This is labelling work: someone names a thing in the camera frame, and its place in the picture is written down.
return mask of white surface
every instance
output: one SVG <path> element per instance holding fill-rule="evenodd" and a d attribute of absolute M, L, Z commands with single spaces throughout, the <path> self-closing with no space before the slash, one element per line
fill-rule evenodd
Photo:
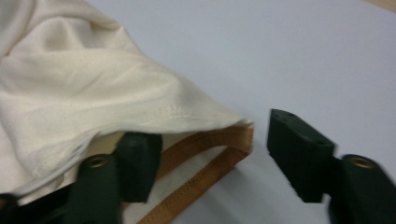
<path fill-rule="evenodd" d="M 147 55 L 256 121 L 253 155 L 174 223 L 329 223 L 268 156 L 270 108 L 396 179 L 396 14 L 358 0 L 90 2 Z"/>

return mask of fabric fold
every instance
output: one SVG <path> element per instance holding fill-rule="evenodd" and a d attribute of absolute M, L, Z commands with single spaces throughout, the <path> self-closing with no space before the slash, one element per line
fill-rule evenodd
<path fill-rule="evenodd" d="M 92 139 L 118 132 L 167 135 L 222 130 L 212 140 L 203 138 L 194 144 L 217 142 L 212 147 L 237 148 L 237 161 L 244 158 L 239 153 L 249 153 L 249 134 L 236 132 L 221 141 L 234 132 L 225 131 L 230 127 L 251 133 L 249 119 L 144 55 L 121 25 L 94 7 L 60 0 L 0 4 L 0 37 L 5 40 L 0 44 L 0 120 L 1 136 L 7 139 L 1 150 L 31 177 L 47 175 Z M 167 158 L 170 151 L 164 150 L 163 156 Z M 163 169 L 176 170 L 200 152 L 168 164 L 175 167 L 166 168 L 165 163 Z M 212 160 L 219 159 L 207 159 L 205 164 Z M 19 181 L 1 188 L 10 190 L 26 182 L 20 171 L 14 178 Z"/>

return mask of canvas tote bag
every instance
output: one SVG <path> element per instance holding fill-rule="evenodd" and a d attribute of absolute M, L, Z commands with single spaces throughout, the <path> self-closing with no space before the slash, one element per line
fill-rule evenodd
<path fill-rule="evenodd" d="M 167 223 L 251 151 L 249 119 L 151 60 L 83 1 L 0 1 L 0 39 L 1 192 L 49 174 L 76 148 L 110 153 L 124 132 L 158 133 L 156 183 L 124 217 Z"/>

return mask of clamp jaw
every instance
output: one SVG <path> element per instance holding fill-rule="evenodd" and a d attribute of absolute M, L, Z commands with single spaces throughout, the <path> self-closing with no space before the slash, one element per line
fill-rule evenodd
<path fill-rule="evenodd" d="M 267 148 L 305 203 L 331 196 L 332 224 L 396 224 L 396 187 L 375 161 L 335 158 L 331 140 L 294 114 L 275 109 Z"/>

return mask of black plastic part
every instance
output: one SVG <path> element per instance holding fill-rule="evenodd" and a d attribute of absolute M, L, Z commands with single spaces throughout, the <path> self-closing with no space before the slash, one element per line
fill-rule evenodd
<path fill-rule="evenodd" d="M 381 167 L 357 155 L 345 155 L 341 164 L 353 223 L 396 224 L 396 187 Z"/>
<path fill-rule="evenodd" d="M 320 203 L 335 144 L 297 116 L 271 110 L 267 147 L 305 203 Z"/>
<path fill-rule="evenodd" d="M 64 224 L 119 224 L 120 194 L 114 157 L 89 157 L 79 167 Z"/>
<path fill-rule="evenodd" d="M 160 166 L 163 140 L 159 134 L 126 133 L 113 155 L 117 159 L 120 195 L 128 203 L 145 203 Z"/>
<path fill-rule="evenodd" d="M 18 200 L 13 194 L 0 194 L 0 223 L 14 223 L 17 218 Z"/>
<path fill-rule="evenodd" d="M 58 189 L 19 209 L 20 222 L 31 224 L 61 224 L 72 185 Z"/>

